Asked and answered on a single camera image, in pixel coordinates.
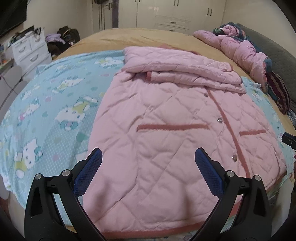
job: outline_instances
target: purple clothing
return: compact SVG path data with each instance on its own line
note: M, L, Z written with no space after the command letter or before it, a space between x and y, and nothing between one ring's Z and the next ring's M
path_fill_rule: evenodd
M46 36L45 38L47 43L50 42L62 42L63 44L65 44L66 42L61 38L60 34L49 34Z

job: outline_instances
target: striped pillow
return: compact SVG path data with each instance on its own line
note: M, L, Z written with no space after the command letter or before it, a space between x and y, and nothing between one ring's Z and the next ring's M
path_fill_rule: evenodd
M282 78L273 71L266 74L268 94L274 100L279 110L285 115L290 107L290 95Z

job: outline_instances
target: black bag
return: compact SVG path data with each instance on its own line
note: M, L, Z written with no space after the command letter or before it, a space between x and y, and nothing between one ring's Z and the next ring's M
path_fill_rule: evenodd
M65 40L66 43L73 46L78 41L80 41L80 36L77 31L77 29L69 28L68 26L62 27L57 32L58 34L61 34L61 38Z

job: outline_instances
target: door handle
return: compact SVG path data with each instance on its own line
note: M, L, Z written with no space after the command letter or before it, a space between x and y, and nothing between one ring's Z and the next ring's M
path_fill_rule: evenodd
M19 50L19 53L22 53L22 52L24 52L25 48L26 48L26 46L25 46L25 47L23 47L22 49L20 49L20 50Z
M31 62L34 62L37 58L38 58L38 55L39 54L36 54L36 56L35 57L33 57L33 58L31 58L30 60L31 60Z

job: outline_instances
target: pink puffer jacket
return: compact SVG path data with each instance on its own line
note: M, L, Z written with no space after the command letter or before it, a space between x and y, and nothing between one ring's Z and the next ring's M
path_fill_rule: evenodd
M107 238L159 237L198 228L214 197L194 153L203 147L225 170L262 177L286 172L264 113L228 63L193 53L127 47L98 109L89 152L103 162L83 206Z
M247 71L255 82L261 84L263 92L267 93L268 84L264 60L268 57L262 52L257 53L249 41L240 42L227 35L216 36L204 30L194 32L193 36L221 50L228 58Z

